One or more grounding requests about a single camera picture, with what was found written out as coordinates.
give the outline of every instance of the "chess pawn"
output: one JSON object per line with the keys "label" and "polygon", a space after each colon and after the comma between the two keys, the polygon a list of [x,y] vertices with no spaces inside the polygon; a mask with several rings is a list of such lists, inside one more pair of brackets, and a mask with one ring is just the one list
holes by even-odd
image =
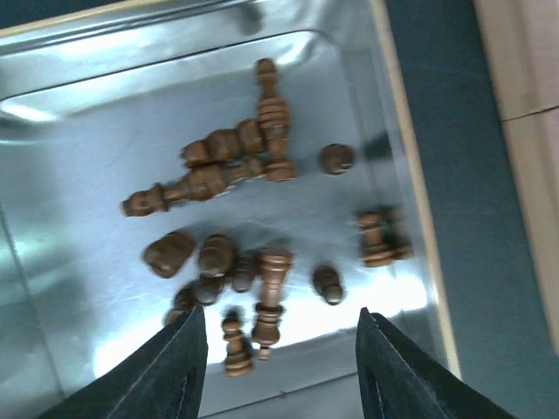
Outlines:
{"label": "chess pawn", "polygon": [[201,306],[211,306],[217,301],[225,288],[225,277],[206,277],[200,275],[194,284],[194,295]]}
{"label": "chess pawn", "polygon": [[361,214],[357,223],[362,233],[362,261],[368,268],[377,268],[394,261],[394,251],[383,238],[383,218],[378,212]]}
{"label": "chess pawn", "polygon": [[233,267],[227,273],[227,278],[231,281],[231,288],[236,292],[250,290],[256,278],[254,256],[250,253],[238,255]]}
{"label": "chess pawn", "polygon": [[221,277],[235,261],[237,246],[224,234],[212,234],[206,238],[198,255],[198,266],[205,277]]}
{"label": "chess pawn", "polygon": [[273,61],[263,58],[256,64],[256,73],[262,87],[257,121],[264,135],[270,159],[266,164],[266,179],[270,182],[288,181],[297,174],[287,157],[290,118],[286,100],[276,93],[278,71]]}
{"label": "chess pawn", "polygon": [[211,164],[193,168],[183,179],[163,186],[156,183],[151,189],[132,194],[121,205],[126,216],[148,216],[155,211],[169,211],[179,201],[207,201],[223,194],[229,187],[243,180],[263,175],[262,161],[252,156],[238,165]]}
{"label": "chess pawn", "polygon": [[181,153],[187,168],[226,162],[241,155],[264,151],[264,142],[255,120],[243,120],[234,129],[218,129],[203,140],[194,141]]}
{"label": "chess pawn", "polygon": [[252,371],[252,355],[243,342],[238,319],[226,318],[221,324],[227,343],[227,357],[224,361],[225,375],[240,377]]}
{"label": "chess pawn", "polygon": [[255,309],[258,313],[252,340],[260,344],[259,358],[270,359],[270,347],[280,340],[278,325],[283,307],[280,305],[286,275],[293,266],[293,255],[288,251],[267,249],[260,254],[262,294]]}
{"label": "chess pawn", "polygon": [[390,230],[390,247],[394,251],[395,260],[407,259],[413,255],[413,247],[405,232],[401,211],[401,209],[393,208],[387,215]]}
{"label": "chess pawn", "polygon": [[142,258],[161,278],[171,278],[183,267],[196,247],[193,237],[173,231],[150,244]]}
{"label": "chess pawn", "polygon": [[316,268],[313,274],[313,286],[331,306],[342,302],[343,289],[340,274],[333,267],[324,264]]}
{"label": "chess pawn", "polygon": [[353,167],[355,152],[343,144],[330,144],[322,149],[319,163],[322,171],[329,175],[341,175]]}
{"label": "chess pawn", "polygon": [[175,296],[175,299],[173,301],[173,308],[171,308],[165,316],[163,324],[165,326],[170,325],[181,314],[186,311],[192,310],[196,306],[198,306],[198,301],[194,295],[194,291],[192,290],[192,287],[190,285],[186,285]]}

